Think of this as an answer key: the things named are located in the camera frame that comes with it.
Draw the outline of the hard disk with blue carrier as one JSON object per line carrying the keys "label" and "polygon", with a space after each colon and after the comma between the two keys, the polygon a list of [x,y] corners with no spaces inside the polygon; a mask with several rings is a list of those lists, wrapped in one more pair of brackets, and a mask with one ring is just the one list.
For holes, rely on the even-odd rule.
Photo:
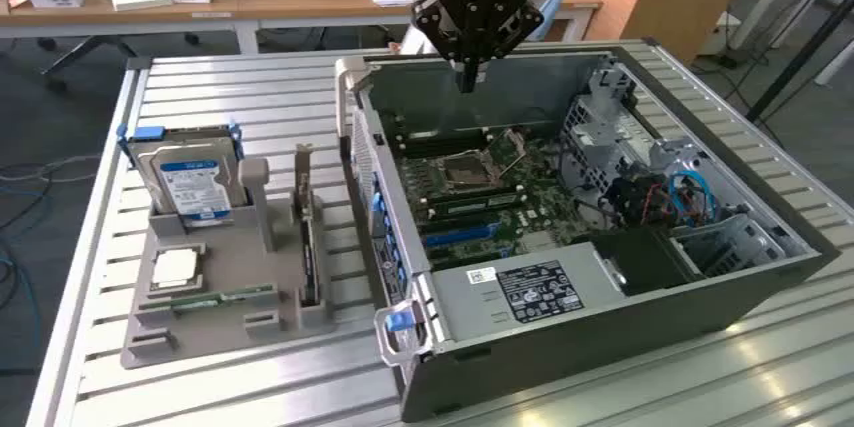
{"label": "hard disk with blue carrier", "polygon": [[116,136],[159,215],[175,214],[186,226],[203,227],[224,222],[236,207],[248,205],[236,124],[135,129],[123,124]]}

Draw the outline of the silver power supply unit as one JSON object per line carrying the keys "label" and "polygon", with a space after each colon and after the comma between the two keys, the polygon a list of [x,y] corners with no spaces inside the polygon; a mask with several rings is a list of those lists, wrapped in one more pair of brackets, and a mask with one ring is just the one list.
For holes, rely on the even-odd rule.
{"label": "silver power supply unit", "polygon": [[539,326],[627,298],[627,279],[590,242],[443,270],[432,285],[450,338]]}

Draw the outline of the dark grey open PC case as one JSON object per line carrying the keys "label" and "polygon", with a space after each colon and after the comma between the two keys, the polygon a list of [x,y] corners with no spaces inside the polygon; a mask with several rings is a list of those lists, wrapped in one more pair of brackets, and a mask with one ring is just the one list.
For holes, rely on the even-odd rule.
{"label": "dark grey open PC case", "polygon": [[[637,112],[655,141],[647,164],[593,167],[572,156],[564,123],[603,57],[634,79]],[[838,257],[815,223],[771,186],[787,161],[750,161],[767,141],[677,59],[643,42],[536,44],[491,64],[462,93],[435,55],[356,54],[335,65],[342,157],[356,230],[375,289],[380,356],[396,376],[402,417],[450,418],[464,408],[733,327],[774,294]],[[558,176],[582,187],[579,213],[602,227],[566,245],[594,244],[623,273],[627,298],[539,326],[468,341],[450,338],[431,268],[396,169],[402,141],[520,126],[559,151]],[[787,257],[703,276],[671,231],[746,214]],[[388,332],[386,317],[418,324]]]}

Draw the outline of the metal CPU socket cover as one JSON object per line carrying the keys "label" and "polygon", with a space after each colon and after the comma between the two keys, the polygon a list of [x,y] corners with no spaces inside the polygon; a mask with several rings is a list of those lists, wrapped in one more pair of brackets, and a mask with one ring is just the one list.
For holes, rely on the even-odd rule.
{"label": "metal CPU socket cover", "polygon": [[498,177],[504,176],[527,156],[524,131],[507,128],[487,147]]}

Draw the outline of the black stand pole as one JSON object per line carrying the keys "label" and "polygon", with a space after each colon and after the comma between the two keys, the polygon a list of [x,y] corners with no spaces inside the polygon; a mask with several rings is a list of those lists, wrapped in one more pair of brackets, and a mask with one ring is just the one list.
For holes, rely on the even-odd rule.
{"label": "black stand pole", "polygon": [[786,65],[781,74],[763,92],[758,101],[749,109],[745,116],[749,122],[754,123],[759,119],[771,102],[775,100],[783,88],[787,86],[798,72],[805,67],[813,55],[815,54],[853,10],[854,0],[842,0],[842,2],[838,4],[831,14],[829,15],[827,19],[819,26],[818,30],[810,37],[809,41],[798,51],[797,55]]}

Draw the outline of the silver CPU chip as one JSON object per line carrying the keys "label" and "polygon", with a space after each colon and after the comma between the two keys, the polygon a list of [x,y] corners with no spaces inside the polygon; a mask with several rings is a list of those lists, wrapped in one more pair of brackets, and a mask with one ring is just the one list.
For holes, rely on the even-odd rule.
{"label": "silver CPU chip", "polygon": [[156,253],[148,292],[151,296],[175,292],[200,291],[203,274],[199,267],[200,253],[192,248],[162,250]]}

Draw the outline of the green motherboard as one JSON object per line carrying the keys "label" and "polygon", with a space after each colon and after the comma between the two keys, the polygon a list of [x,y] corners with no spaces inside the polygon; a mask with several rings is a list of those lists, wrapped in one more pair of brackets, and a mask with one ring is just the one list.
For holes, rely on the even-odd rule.
{"label": "green motherboard", "polygon": [[[559,151],[544,140],[524,131],[527,156],[502,177],[494,172],[487,147],[507,129],[487,129],[462,132],[447,138],[407,139],[398,145],[395,162],[406,200],[412,211],[419,239],[426,257],[435,271],[472,265],[515,255],[527,254],[520,245],[524,234],[548,231],[560,246],[574,238],[602,227],[607,217],[594,211],[594,219],[586,220],[579,213],[582,187],[568,187],[558,176],[556,156]],[[446,185],[435,161],[463,152],[476,152],[492,174],[494,183],[482,188],[455,189]],[[496,188],[524,189],[527,200],[503,209],[466,214],[458,217],[430,220],[424,212],[424,199],[448,194]],[[428,234],[499,223],[491,239],[460,242],[427,248],[423,237]]]}

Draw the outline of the green RAM stick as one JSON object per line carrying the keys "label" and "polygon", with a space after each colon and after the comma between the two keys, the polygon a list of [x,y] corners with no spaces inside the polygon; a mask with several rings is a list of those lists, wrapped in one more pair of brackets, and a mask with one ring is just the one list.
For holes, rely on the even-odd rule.
{"label": "green RAM stick", "polygon": [[524,189],[496,188],[426,198],[424,212],[430,220],[503,209],[527,200]]}
{"label": "green RAM stick", "polygon": [[262,284],[243,287],[235,290],[192,294],[178,298],[144,302],[139,305],[141,311],[155,309],[171,309],[175,311],[188,311],[202,308],[230,306],[236,303],[252,300],[263,300],[278,295],[275,284]]}

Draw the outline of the black office chair base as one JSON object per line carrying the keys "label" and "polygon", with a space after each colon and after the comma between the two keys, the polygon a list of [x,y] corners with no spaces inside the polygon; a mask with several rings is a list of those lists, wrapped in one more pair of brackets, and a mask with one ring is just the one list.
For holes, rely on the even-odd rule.
{"label": "black office chair base", "polygon": [[[198,34],[184,32],[183,40],[191,46],[200,45]],[[57,42],[53,38],[36,38],[36,45],[47,52],[57,49]],[[120,54],[127,58],[137,57],[136,51],[119,35],[92,35],[84,37],[84,40],[47,67],[40,75],[44,80],[45,87],[55,93],[67,91],[67,83],[56,77],[56,74],[75,64],[85,55],[88,55],[97,47],[109,45],[117,49]]]}

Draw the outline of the silver perforated disk bay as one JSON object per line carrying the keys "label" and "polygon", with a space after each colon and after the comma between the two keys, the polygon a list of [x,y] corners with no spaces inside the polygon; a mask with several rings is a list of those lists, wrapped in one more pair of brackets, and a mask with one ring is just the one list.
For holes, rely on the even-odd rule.
{"label": "silver perforated disk bay", "polygon": [[587,80],[587,90],[570,104],[564,142],[575,159],[603,168],[623,160],[650,162],[655,136],[637,112],[637,83],[611,57],[603,57]]}

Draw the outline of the black expansion card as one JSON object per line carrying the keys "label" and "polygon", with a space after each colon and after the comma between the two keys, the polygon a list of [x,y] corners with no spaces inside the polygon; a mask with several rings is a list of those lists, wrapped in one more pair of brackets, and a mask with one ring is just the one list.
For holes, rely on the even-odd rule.
{"label": "black expansion card", "polygon": [[302,268],[304,275],[299,299],[303,307],[316,306],[320,301],[320,281],[316,259],[315,205],[311,189],[311,143],[299,143],[295,152],[295,190],[292,209],[295,223],[299,225],[302,242]]}

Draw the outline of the grey parts rack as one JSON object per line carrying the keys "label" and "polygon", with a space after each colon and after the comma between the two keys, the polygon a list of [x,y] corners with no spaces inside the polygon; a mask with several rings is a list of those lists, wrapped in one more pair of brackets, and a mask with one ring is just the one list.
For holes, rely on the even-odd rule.
{"label": "grey parts rack", "polygon": [[[314,193],[320,301],[316,306],[303,307],[299,293],[304,275],[299,225],[292,209],[294,191],[288,198],[267,198],[268,170],[263,159],[240,162],[239,181],[250,191],[251,202],[232,210],[224,223],[188,227],[175,214],[152,213],[148,217],[120,353],[120,364],[127,369],[292,341],[326,334],[335,328],[322,199]],[[192,248],[200,253],[202,290],[151,296],[148,282],[156,253],[180,248]],[[276,285],[275,297],[188,311],[139,309],[148,301],[262,284]]]}

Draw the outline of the silver chipset heat sink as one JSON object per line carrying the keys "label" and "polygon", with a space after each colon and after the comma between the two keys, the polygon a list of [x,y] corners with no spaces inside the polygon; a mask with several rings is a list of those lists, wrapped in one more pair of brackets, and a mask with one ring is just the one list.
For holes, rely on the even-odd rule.
{"label": "silver chipset heat sink", "polygon": [[559,247],[548,231],[527,233],[520,238],[520,245],[528,253],[547,251]]}

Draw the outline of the silver slotted disk bay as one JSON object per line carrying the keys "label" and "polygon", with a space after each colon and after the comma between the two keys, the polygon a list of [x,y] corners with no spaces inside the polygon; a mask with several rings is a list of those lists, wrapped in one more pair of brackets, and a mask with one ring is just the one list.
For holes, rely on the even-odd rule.
{"label": "silver slotted disk bay", "polygon": [[678,227],[671,233],[706,277],[726,275],[787,257],[779,243],[746,214],[702,227]]}

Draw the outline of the blue expansion slot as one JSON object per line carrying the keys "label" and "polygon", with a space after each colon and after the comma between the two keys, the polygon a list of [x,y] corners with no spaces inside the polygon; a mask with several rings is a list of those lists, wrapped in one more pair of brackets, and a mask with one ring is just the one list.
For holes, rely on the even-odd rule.
{"label": "blue expansion slot", "polygon": [[423,237],[423,245],[427,248],[432,248],[460,242],[491,239],[499,227],[499,223],[491,223],[444,233],[428,234]]}

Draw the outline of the CPU socket with metal frame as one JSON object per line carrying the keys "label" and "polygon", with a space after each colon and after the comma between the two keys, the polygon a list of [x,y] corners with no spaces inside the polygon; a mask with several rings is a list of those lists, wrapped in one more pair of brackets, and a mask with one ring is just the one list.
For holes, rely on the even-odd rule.
{"label": "CPU socket with metal frame", "polygon": [[463,152],[435,161],[446,185],[455,189],[482,188],[494,183],[492,174],[476,152]]}

